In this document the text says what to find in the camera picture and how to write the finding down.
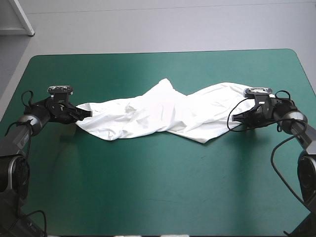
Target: green tabletop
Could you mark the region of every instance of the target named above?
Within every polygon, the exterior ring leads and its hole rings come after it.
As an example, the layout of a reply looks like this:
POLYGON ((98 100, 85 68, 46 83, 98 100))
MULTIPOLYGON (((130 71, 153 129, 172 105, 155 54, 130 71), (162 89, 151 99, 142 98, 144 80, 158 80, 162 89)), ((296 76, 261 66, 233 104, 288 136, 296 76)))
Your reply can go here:
MULTIPOLYGON (((161 79, 191 94, 220 82, 288 90, 316 126, 315 94, 294 51, 41 55, 33 57, 0 123, 16 121, 25 90, 74 87, 74 104, 135 97, 161 79)), ((32 140, 24 212, 43 209, 51 235, 282 235, 308 214, 273 171, 287 138, 275 125, 226 133, 206 144, 168 132, 104 141, 76 125, 49 123, 32 140)), ((298 193, 290 141, 276 164, 298 193)), ((41 225, 42 218, 34 217, 41 225)))

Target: black cable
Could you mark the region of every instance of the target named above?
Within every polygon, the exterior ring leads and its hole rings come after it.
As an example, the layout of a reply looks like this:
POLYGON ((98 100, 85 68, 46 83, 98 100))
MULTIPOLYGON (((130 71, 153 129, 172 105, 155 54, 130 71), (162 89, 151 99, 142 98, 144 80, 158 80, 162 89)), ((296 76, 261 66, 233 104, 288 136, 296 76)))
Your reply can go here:
POLYGON ((36 211, 32 211, 30 212, 29 214, 26 214, 26 215, 22 215, 20 217, 18 217, 13 223, 12 225, 9 227, 9 229, 5 232, 5 233, 0 233, 0 235, 5 235, 7 233, 9 233, 10 231, 13 230, 13 228, 15 227, 15 225, 18 223, 18 221, 22 220, 23 218, 26 218, 26 217, 29 217, 29 216, 32 216, 36 213, 41 213, 43 215, 43 218, 44 218, 44 237, 47 237, 47 218, 46 218, 46 215, 45 215, 45 212, 42 211, 42 210, 36 210, 36 211))
POLYGON ((22 93, 22 95, 21 95, 22 104, 23 104, 25 107, 30 108, 30 107, 32 106, 33 96, 34 96, 34 93, 33 93, 31 90, 24 91, 24 92, 22 93), (23 97, 24 97, 24 95, 25 95, 27 92, 29 92, 29 93, 31 94, 31 97, 29 98, 29 101, 28 101, 28 104, 29 104, 29 105, 26 105, 26 104, 24 103, 24 101, 23 101, 23 97))
POLYGON ((290 190, 290 192, 296 197, 296 199, 298 199, 298 201, 303 205, 305 206, 309 211, 311 211, 305 204, 304 204, 304 201, 295 193, 295 191, 291 188, 291 186, 287 183, 287 181, 284 179, 284 177, 282 176, 282 174, 280 173, 280 171, 277 169, 275 163, 274 163, 274 156, 275 156, 275 152, 276 150, 282 146, 284 143, 292 140, 293 138, 296 138, 298 137, 299 135, 301 135, 302 133, 304 133, 306 131, 306 128, 307 128, 307 125, 306 125, 306 122, 303 121, 303 120, 298 120, 298 119, 292 119, 293 122, 298 122, 300 124, 302 124, 304 126, 304 129, 302 131, 300 131, 299 133, 293 135, 293 136, 290 136, 289 138, 285 139, 284 141, 280 142, 279 144, 277 144, 273 150, 272 150, 272 153, 271 153, 271 165, 273 167, 273 169, 275 170, 275 172, 277 173, 277 175, 280 177, 280 179, 283 181, 283 183, 287 186, 287 188, 290 190))

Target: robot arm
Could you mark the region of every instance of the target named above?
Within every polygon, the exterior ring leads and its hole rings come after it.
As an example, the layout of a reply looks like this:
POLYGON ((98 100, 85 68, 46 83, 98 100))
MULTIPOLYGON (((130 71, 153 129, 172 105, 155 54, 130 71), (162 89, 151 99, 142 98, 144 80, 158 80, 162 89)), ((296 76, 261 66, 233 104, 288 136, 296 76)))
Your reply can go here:
POLYGON ((232 121, 239 121, 248 128, 278 124, 278 131, 294 135, 303 148, 298 159, 298 179, 304 206, 310 215, 293 231, 291 236, 316 236, 316 130, 308 125, 306 116, 288 98, 272 95, 270 88, 248 88, 244 97, 255 100, 249 111, 233 115, 232 121))
POLYGON ((91 117, 91 111, 76 108, 69 102, 71 86, 51 86, 50 97, 32 103, 33 93, 24 115, 6 136, 0 140, 0 233, 8 237, 44 237, 41 230, 28 216, 21 213, 26 203, 30 177, 28 152, 23 148, 50 122, 74 123, 91 117))

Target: gray floor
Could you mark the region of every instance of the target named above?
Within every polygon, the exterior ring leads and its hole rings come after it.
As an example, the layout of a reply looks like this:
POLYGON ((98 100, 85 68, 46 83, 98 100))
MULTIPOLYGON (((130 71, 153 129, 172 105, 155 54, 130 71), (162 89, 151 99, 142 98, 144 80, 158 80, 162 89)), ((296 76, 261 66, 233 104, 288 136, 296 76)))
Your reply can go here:
POLYGON ((291 48, 316 89, 316 1, 20 3, 36 34, 0 37, 0 118, 29 59, 39 54, 291 48))

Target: white fabric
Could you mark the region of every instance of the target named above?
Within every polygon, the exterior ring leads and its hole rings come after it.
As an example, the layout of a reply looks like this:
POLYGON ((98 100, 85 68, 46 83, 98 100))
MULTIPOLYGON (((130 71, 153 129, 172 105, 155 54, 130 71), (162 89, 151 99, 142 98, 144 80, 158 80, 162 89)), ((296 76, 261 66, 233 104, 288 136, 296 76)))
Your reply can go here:
MULTIPOLYGON (((245 88, 249 86, 224 82, 186 96, 163 79, 142 96, 79 105, 78 108, 92 111, 93 117, 78 121, 77 125, 109 141, 168 131, 205 143, 228 131, 228 114, 244 99, 245 88)), ((253 100, 246 100, 233 114, 253 106, 253 100)), ((238 124, 229 122, 230 127, 238 124)))

